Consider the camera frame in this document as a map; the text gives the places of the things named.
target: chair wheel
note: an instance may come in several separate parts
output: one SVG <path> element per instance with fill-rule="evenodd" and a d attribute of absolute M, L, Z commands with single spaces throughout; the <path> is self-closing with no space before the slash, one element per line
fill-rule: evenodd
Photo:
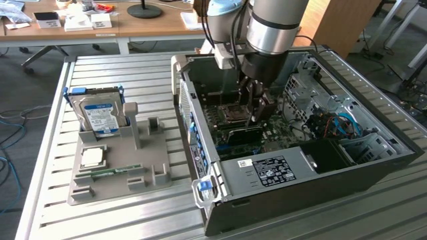
<path fill-rule="evenodd" d="M 32 74 L 35 74 L 35 70 L 32 69 L 32 68 L 27 68 L 27 67 L 24 67 L 24 73 L 25 74 L 28 74 L 28 75 L 32 75 Z"/>
<path fill-rule="evenodd" d="M 92 44 L 92 48 L 94 48 L 95 50 L 100 50 L 100 49 L 102 49 L 100 45 L 98 45 L 98 44 Z"/>
<path fill-rule="evenodd" d="M 29 50 L 27 47 L 20 47 L 19 48 L 19 51 L 23 53 L 23 54 L 28 54 L 29 53 Z"/>

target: metal grating table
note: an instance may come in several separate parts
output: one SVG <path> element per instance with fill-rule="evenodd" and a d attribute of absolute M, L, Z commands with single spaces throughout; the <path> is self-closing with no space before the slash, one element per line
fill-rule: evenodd
<path fill-rule="evenodd" d="M 366 192 L 219 236 L 204 236 L 171 94 L 171 56 L 188 53 L 83 56 L 64 63 L 16 239 L 407 240 L 427 236 L 427 154 Z M 322 56 L 426 150 L 427 130 L 332 52 Z M 342 91 L 322 74 L 330 89 Z M 174 184 L 146 194 L 70 206 L 79 122 L 63 100 L 63 88 L 118 84 L 126 89 L 126 101 L 138 102 L 138 119 L 159 116 L 164 123 Z"/>

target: green circuit board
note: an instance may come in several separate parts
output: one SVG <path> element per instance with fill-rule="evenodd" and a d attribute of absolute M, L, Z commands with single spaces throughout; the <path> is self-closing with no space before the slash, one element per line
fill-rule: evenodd
<path fill-rule="evenodd" d="M 250 115 L 244 106 L 234 104 L 206 106 L 203 113 L 222 160 L 287 149 L 302 140 L 292 133 L 290 123 L 282 115 L 274 115 L 268 121 L 262 121 L 258 125 L 246 127 Z M 258 136 L 258 134 L 259 136 L 252 139 L 251 143 L 230 144 L 231 132 L 239 130 L 254 130 L 256 134 L 250 134 L 248 137 L 252 138 L 252 135 Z"/>

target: wooden desk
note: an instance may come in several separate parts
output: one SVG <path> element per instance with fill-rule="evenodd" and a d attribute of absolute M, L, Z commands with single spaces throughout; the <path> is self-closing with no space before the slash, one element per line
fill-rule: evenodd
<path fill-rule="evenodd" d="M 382 0 L 310 0 L 300 33 L 318 45 L 326 44 L 346 58 Z M 298 38 L 295 46 L 311 41 Z"/>
<path fill-rule="evenodd" d="M 29 27 L 8 30 L 4 24 L 9 20 L 4 17 L 0 21 L 0 48 L 29 47 L 47 45 L 79 45 L 118 43 L 122 54 L 130 54 L 128 43 L 136 41 L 162 41 L 203 39 L 202 30 L 187 30 L 182 21 L 180 9 L 156 5 L 163 10 L 163 15 L 154 19 L 139 19 L 128 15 L 128 6 L 138 2 L 108 2 L 115 5 L 119 15 L 111 17 L 112 28 L 66 32 L 63 27 L 40 29 L 33 13 L 50 12 L 58 9 L 55 0 L 25 2 L 24 13 L 32 18 Z M 183 2 L 168 2 L 179 8 L 190 8 Z"/>

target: desk lamp base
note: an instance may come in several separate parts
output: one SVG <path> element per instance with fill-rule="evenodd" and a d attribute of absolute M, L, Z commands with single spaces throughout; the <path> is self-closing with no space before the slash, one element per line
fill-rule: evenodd
<path fill-rule="evenodd" d="M 143 5 L 138 4 L 127 8 L 127 13 L 139 19 L 152 19 L 159 17 L 163 11 L 154 5 L 146 5 L 146 8 L 143 8 Z"/>

